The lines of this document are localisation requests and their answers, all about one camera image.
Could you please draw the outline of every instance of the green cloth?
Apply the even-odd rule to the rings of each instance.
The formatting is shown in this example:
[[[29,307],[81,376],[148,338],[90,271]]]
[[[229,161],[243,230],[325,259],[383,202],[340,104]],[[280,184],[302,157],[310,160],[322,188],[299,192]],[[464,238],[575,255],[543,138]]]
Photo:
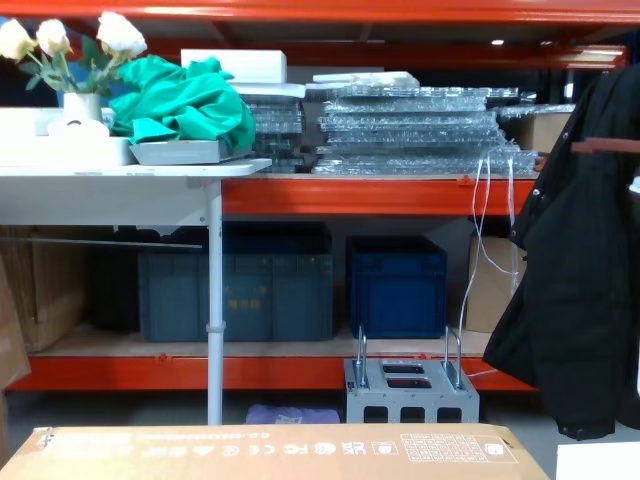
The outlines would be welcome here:
[[[211,58],[182,68],[150,55],[122,66],[122,80],[136,88],[110,102],[112,132],[131,143],[219,140],[248,148],[255,140],[251,111],[231,85],[231,75]]]

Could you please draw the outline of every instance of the white box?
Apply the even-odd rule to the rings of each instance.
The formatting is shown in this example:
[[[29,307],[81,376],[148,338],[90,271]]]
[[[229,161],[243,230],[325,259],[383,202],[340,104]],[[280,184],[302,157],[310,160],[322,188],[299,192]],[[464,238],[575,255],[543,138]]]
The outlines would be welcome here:
[[[0,138],[47,136],[49,124],[62,119],[62,108],[8,107],[0,108]],[[110,126],[114,113],[102,109],[102,121]]]
[[[281,50],[195,50],[181,52],[183,67],[216,57],[222,70],[231,73],[230,83],[286,83],[287,57]]]
[[[0,168],[109,168],[135,163],[126,137],[0,137]]]
[[[262,97],[292,97],[303,99],[307,91],[298,83],[234,83],[233,88],[240,95]]]

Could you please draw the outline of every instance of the blue storage bin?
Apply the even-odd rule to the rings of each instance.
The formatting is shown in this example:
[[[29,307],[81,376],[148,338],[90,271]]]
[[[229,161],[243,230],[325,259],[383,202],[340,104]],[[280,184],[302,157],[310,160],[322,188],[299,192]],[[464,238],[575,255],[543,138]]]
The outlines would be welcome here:
[[[333,257],[324,225],[230,223],[223,228],[225,340],[331,339]],[[205,243],[206,231],[183,229],[166,241]],[[206,340],[207,254],[141,253],[139,287],[146,341]]]
[[[440,338],[447,254],[424,237],[362,237],[347,247],[351,329],[368,338]]]

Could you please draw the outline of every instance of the white tray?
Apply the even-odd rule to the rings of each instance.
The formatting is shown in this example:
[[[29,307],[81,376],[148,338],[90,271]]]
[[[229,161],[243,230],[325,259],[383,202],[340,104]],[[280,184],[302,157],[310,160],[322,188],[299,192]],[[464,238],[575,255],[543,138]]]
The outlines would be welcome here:
[[[231,152],[224,141],[178,140],[131,145],[140,165],[212,165],[239,158],[249,149]]]

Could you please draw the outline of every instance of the table leg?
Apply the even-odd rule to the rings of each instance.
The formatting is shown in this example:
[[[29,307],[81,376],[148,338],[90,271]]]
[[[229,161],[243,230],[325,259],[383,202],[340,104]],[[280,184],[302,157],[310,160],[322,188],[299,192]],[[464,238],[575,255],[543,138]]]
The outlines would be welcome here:
[[[222,319],[222,184],[207,186],[209,226],[209,325],[208,341],[208,424],[222,423],[222,381],[224,365],[224,327]]]

